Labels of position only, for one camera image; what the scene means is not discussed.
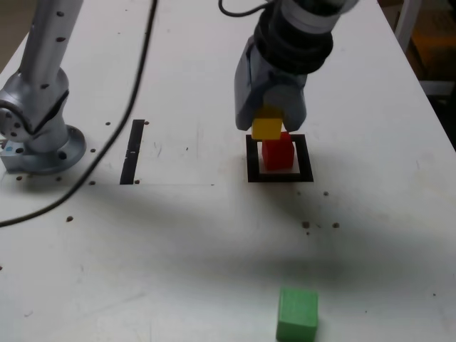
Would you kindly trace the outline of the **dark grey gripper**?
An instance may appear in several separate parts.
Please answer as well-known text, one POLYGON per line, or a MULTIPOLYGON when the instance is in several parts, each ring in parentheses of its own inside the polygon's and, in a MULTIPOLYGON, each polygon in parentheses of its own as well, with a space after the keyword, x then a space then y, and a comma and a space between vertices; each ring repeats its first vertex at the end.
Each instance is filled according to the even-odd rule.
POLYGON ((276 118, 278 109, 285 129, 297 131, 306 119, 306 82, 307 75, 288 73, 268 62, 250 36, 234 76, 237 129, 250 129, 255 119, 276 118))

